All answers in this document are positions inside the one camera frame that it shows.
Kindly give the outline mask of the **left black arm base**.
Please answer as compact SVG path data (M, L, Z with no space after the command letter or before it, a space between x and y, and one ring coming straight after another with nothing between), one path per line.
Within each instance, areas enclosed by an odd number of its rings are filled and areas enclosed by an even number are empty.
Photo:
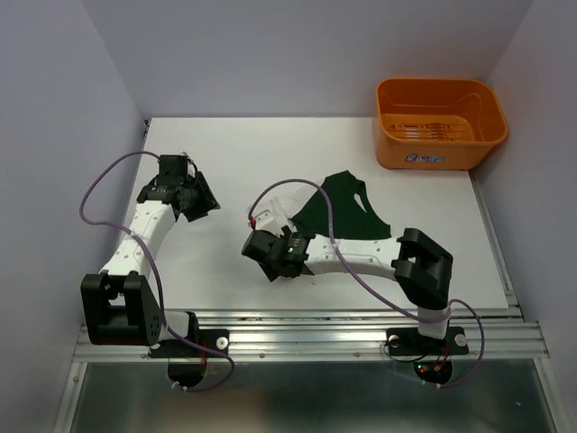
M167 324L186 342L173 336L163 327L160 338L149 348L149 357L153 359L190 358L202 359L215 357L212 351L228 354L230 332L225 328L202 328L197 315L190 311L167 311Z

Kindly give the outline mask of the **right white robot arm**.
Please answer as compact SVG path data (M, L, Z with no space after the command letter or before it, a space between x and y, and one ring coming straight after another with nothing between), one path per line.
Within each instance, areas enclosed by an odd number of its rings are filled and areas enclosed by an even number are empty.
M356 281L363 275L394 281L417 307L417 346L434 352L447 341L453 256L418 229L407 228L399 238L378 240L255 230L243 255L258 263L269 281L333 273L348 273Z

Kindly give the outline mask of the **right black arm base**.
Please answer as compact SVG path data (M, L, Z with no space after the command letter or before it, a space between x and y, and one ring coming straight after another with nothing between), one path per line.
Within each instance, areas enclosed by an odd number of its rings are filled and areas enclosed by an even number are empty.
M462 327L448 327L446 336L422 336L416 327L393 327L386 332L386 346L393 357L467 355L468 341Z

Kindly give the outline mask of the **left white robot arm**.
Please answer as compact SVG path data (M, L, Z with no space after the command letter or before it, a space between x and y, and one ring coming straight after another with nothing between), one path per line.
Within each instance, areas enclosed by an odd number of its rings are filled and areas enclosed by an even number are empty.
M204 174L158 175L136 199L133 219L113 256L80 284L90 342L94 345L153 346L162 340L180 355L200 347L200 333L182 324L169 333L149 278L155 258L179 217L188 222L220 208Z

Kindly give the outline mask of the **white and green t-shirt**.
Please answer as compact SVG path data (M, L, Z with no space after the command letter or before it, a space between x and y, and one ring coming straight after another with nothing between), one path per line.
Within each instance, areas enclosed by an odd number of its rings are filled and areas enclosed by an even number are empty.
M249 207L248 225L280 236L391 238L390 225L371 206L366 183L348 170L321 180L292 178L273 183Z

